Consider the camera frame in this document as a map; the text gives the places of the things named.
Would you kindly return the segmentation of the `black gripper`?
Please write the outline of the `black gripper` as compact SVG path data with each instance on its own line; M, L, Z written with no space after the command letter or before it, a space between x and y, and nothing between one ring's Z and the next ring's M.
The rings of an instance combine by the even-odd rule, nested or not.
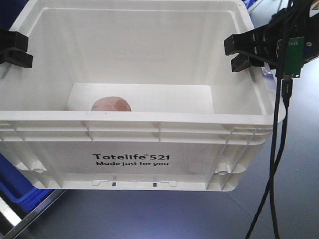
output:
M277 42L284 29L293 23L290 38L303 37L303 63L319 56L319 2L294 0L292 6L274 14L271 21L250 31L232 34L224 40L225 55L239 53L231 60L232 72L249 67L264 67L264 62L277 63Z

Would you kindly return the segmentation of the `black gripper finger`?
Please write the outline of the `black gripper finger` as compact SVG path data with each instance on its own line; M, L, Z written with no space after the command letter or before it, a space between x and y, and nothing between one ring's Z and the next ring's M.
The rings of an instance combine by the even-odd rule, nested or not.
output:
M5 49L0 52L0 63L10 63L22 68L32 68L33 56L19 50Z
M0 29L0 50L17 49L23 52L28 50L28 37L17 32Z

